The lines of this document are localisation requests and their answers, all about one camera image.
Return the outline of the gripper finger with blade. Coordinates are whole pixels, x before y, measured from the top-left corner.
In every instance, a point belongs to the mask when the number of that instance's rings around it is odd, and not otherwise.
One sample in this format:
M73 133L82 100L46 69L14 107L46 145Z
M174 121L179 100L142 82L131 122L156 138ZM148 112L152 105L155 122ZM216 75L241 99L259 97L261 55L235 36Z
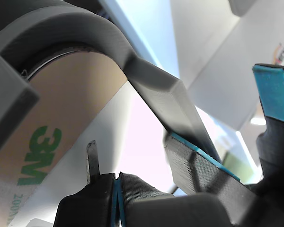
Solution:
M96 141L87 145L87 185L64 197L57 209L55 227L118 227L116 179L114 173L101 174Z

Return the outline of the idle gripper finger with blue pad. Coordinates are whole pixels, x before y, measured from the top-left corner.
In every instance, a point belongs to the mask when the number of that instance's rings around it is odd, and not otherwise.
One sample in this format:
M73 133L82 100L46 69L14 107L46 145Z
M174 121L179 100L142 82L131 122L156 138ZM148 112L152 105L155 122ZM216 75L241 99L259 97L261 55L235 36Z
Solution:
M256 184L240 179L197 146L171 133L165 150L173 180L187 194L208 192L216 196L258 196Z
M256 64L252 70L266 121L257 138L264 180L284 186L284 66Z

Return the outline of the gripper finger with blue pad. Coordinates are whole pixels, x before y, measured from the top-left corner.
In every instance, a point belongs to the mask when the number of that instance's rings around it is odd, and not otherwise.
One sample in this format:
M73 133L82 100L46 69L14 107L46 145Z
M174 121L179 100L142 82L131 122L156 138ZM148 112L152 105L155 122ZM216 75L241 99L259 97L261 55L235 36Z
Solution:
M230 227L227 211L208 193L175 197L141 178L119 175L120 221L124 227Z

